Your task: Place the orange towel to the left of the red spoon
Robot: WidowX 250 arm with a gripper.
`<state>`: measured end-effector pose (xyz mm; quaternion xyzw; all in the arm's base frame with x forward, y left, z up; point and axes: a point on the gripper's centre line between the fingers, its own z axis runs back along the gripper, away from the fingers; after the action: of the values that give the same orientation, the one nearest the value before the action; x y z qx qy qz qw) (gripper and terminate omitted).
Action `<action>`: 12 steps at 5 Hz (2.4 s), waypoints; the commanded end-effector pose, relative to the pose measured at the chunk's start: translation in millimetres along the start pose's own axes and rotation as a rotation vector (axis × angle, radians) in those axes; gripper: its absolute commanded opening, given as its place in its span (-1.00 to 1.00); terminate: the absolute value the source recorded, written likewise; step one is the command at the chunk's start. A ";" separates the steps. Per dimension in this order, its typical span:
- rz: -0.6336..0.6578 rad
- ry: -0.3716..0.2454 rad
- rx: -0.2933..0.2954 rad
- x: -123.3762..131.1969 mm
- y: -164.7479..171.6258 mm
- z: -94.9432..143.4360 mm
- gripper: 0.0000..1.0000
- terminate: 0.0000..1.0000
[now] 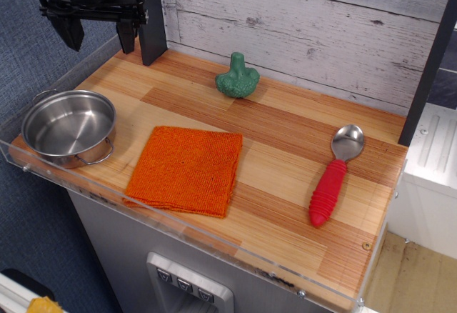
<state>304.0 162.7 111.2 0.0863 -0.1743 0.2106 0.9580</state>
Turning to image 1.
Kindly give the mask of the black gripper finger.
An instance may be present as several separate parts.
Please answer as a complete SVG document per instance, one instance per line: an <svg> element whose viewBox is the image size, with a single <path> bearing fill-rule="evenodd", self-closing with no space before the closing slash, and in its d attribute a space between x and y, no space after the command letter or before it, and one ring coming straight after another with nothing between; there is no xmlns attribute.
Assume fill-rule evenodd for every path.
<svg viewBox="0 0 457 313"><path fill-rule="evenodd" d="M84 30L80 19L50 16L49 21L65 45L74 51L80 51L84 39Z"/></svg>
<svg viewBox="0 0 457 313"><path fill-rule="evenodd" d="M137 37L137 28L130 21L121 21L116 23L116 31L121 43L123 53L130 54L135 48L135 39Z"/></svg>

